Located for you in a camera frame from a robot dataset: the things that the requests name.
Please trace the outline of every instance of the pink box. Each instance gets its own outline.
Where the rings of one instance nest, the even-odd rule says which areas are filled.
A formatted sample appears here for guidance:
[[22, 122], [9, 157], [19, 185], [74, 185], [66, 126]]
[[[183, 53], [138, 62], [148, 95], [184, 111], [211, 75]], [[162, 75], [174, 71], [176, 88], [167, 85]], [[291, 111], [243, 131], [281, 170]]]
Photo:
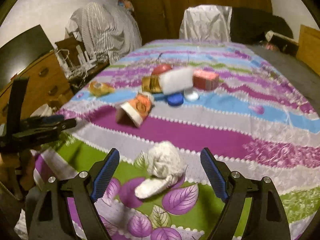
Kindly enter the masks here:
[[219, 74], [197, 69], [193, 73], [193, 87], [203, 90], [214, 90], [219, 85]]

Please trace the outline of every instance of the metal screw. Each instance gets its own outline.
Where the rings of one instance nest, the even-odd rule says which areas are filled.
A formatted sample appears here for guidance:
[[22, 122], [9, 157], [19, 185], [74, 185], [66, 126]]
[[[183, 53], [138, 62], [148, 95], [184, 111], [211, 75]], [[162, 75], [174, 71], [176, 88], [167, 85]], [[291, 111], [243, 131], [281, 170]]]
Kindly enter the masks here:
[[231, 176], [236, 179], [236, 178], [239, 178], [239, 177], [240, 177], [240, 173], [237, 172], [237, 171], [233, 171], [233, 172], [231, 173]]
[[270, 183], [271, 182], [271, 179], [269, 177], [264, 177], [263, 180], [264, 180], [265, 183]]
[[52, 176], [52, 177], [50, 177], [50, 178], [48, 179], [48, 182], [53, 183], [55, 180], [56, 180], [56, 178]]
[[79, 174], [80, 178], [85, 178], [86, 176], [88, 176], [88, 173], [86, 171], [81, 171]]

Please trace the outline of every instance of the striped bedsheet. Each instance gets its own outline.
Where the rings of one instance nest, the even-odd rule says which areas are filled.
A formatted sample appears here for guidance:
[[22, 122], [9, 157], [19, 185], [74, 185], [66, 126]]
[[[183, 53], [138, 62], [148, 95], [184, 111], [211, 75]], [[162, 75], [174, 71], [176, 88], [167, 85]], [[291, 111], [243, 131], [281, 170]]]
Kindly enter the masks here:
[[[141, 77], [150, 75], [156, 59], [194, 66], [220, 75], [215, 91], [200, 91], [196, 102], [173, 108], [156, 101], [150, 116], [137, 128], [117, 124], [115, 104], [133, 98]], [[206, 239], [223, 203], [200, 164], [208, 147], [230, 170], [247, 178], [272, 178], [296, 239], [318, 209], [320, 197], [320, 119], [310, 103], [264, 59], [235, 43], [161, 40], [131, 52], [95, 80], [109, 82], [116, 92], [95, 98], [86, 88], [60, 110], [77, 117], [76, 128], [61, 135], [37, 157], [35, 179], [42, 186], [55, 175], [74, 177], [102, 160], [111, 148], [121, 162], [103, 198], [95, 206], [113, 240]], [[134, 188], [148, 177], [140, 155], [168, 140], [188, 167], [170, 191], [141, 202]], [[78, 235], [85, 238], [73, 199], [68, 200]], [[250, 199], [235, 233], [241, 237]]]

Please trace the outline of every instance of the drawer handle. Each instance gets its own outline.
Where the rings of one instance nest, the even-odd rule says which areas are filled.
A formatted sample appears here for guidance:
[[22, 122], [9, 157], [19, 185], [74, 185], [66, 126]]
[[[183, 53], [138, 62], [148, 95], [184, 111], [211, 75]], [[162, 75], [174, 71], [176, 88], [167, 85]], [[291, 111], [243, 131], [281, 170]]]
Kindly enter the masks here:
[[55, 95], [56, 93], [58, 92], [58, 87], [57, 86], [54, 86], [49, 92], [49, 96], [53, 96]]
[[8, 111], [8, 106], [9, 106], [9, 102], [4, 106], [4, 108], [2, 108], [2, 115], [3, 116], [6, 115], [6, 111]]
[[44, 77], [49, 72], [49, 69], [46, 67], [39, 72], [39, 77]]

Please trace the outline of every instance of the television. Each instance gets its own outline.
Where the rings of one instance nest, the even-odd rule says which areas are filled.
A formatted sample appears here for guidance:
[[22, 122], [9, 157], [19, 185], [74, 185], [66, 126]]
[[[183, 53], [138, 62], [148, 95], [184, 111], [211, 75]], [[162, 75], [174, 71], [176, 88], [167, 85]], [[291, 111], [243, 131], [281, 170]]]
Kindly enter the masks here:
[[0, 90], [32, 62], [53, 50], [40, 25], [13, 38], [0, 48]]

